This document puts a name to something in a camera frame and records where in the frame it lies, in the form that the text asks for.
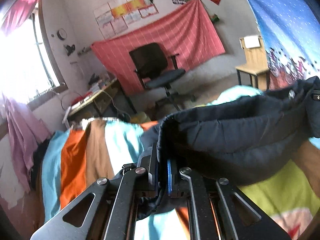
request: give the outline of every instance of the red plaid fabric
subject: red plaid fabric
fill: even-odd
[[[157,42],[166,56],[179,53],[178,68],[186,71],[225,52],[201,0],[191,0],[163,18],[111,40],[97,41],[93,52],[115,74],[127,95],[143,91],[129,51]],[[173,69],[168,60],[168,69]]]

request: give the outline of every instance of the black swivel chair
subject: black swivel chair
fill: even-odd
[[[144,46],[138,47],[129,52],[135,66],[135,73],[137,74],[141,85],[145,90],[151,90],[163,87],[166,98],[156,101],[156,108],[159,108],[166,104],[173,104],[173,106],[180,111],[177,101],[191,100],[195,101],[194,95],[179,95],[178,93],[170,93],[170,83],[182,77],[186,71],[184,69],[178,69],[175,54],[169,56],[173,62],[174,70],[167,70],[162,73],[168,67],[167,58],[161,50],[158,43],[150,43]],[[144,82],[143,79],[150,78],[150,81]]]

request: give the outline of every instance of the purple curtain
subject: purple curtain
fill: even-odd
[[[33,166],[33,152],[38,144],[51,136],[42,120],[29,107],[3,95],[8,120],[9,141],[14,171],[26,192],[30,191],[29,175]]]
[[[37,2],[38,0],[17,0],[10,8],[1,26],[1,31],[5,35],[9,35],[13,30],[21,26],[30,17]]]

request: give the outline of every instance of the white cord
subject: white cord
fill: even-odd
[[[109,95],[109,93],[105,92],[105,91],[102,90],[102,89],[99,89],[99,90],[97,90],[97,91],[101,91],[101,92],[105,93],[106,95],[108,95],[108,96],[111,98],[112,104],[113,104],[113,106],[115,107],[115,109],[117,110],[117,112],[118,112],[118,113],[119,113],[119,112],[122,112],[122,113],[126,114],[126,115],[129,117],[129,122],[130,122],[131,116],[130,116],[126,111],[120,110],[118,107],[116,107],[116,104],[114,103],[113,98],[112,98],[111,95]]]

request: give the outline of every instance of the chair backrest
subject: chair backrest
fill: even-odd
[[[129,52],[140,78],[156,78],[167,68],[168,61],[158,43],[150,43]]]

